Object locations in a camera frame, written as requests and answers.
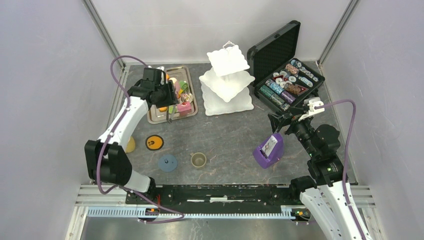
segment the yellow object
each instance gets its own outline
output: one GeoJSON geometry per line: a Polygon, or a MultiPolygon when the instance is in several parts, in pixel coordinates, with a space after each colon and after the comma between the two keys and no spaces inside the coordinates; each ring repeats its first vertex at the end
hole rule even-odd
{"type": "Polygon", "coordinates": [[[166,112],[167,110],[168,110],[168,107],[167,106],[164,106],[164,107],[160,107],[159,108],[159,112],[161,112],[161,113],[166,112]]]}
{"type": "Polygon", "coordinates": [[[164,139],[159,135],[151,135],[146,138],[145,144],[148,150],[159,150],[164,146],[164,139]]]}
{"type": "Polygon", "coordinates": [[[129,137],[128,145],[126,146],[125,153],[131,153],[136,149],[136,141],[134,140],[133,136],[129,137]]]}

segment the metal tray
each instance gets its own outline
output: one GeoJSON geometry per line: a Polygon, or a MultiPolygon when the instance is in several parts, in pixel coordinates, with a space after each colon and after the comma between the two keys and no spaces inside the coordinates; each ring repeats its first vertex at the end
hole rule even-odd
{"type": "MultiPolygon", "coordinates": [[[[190,71],[187,66],[176,66],[172,68],[167,68],[165,72],[169,75],[170,78],[176,78],[177,80],[186,81],[188,83],[188,92],[193,95],[192,109],[191,112],[187,115],[180,116],[179,112],[176,112],[173,115],[172,120],[188,118],[196,115],[199,111],[198,103],[196,101],[196,95],[193,88],[192,78],[190,77],[190,71]]],[[[151,106],[148,111],[147,121],[151,124],[160,124],[167,121],[167,112],[160,112],[156,106],[151,106]]]]}

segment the case lid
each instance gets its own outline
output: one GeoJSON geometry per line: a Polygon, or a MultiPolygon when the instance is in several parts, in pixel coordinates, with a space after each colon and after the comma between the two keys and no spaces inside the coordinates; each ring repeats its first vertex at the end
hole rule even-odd
{"type": "Polygon", "coordinates": [[[301,23],[293,20],[247,51],[253,86],[295,56],[300,28],[301,23]]]}

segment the beige cup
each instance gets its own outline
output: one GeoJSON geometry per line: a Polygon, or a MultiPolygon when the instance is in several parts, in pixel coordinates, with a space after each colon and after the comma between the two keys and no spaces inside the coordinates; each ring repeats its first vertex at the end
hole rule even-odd
{"type": "Polygon", "coordinates": [[[206,156],[201,152],[191,153],[191,164],[195,168],[201,168],[206,164],[206,156]]]}

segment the orange coaster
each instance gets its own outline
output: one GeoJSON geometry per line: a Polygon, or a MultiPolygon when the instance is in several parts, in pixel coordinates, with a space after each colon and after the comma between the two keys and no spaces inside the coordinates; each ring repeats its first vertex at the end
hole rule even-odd
{"type": "Polygon", "coordinates": [[[146,138],[146,148],[150,151],[156,151],[164,146],[164,139],[159,135],[151,135],[146,138]]]}

